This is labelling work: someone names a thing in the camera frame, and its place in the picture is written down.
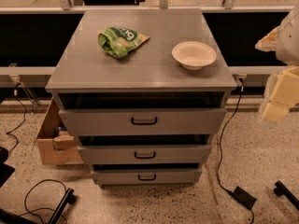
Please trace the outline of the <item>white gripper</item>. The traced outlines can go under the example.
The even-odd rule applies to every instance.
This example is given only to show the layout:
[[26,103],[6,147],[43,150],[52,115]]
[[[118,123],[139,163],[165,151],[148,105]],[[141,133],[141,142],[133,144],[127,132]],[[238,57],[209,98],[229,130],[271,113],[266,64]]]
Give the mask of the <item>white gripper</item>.
[[271,75],[265,89],[262,120],[277,123],[290,109],[299,103],[299,4],[278,26],[260,39],[255,48],[260,51],[276,51],[278,60],[295,65],[279,74]]

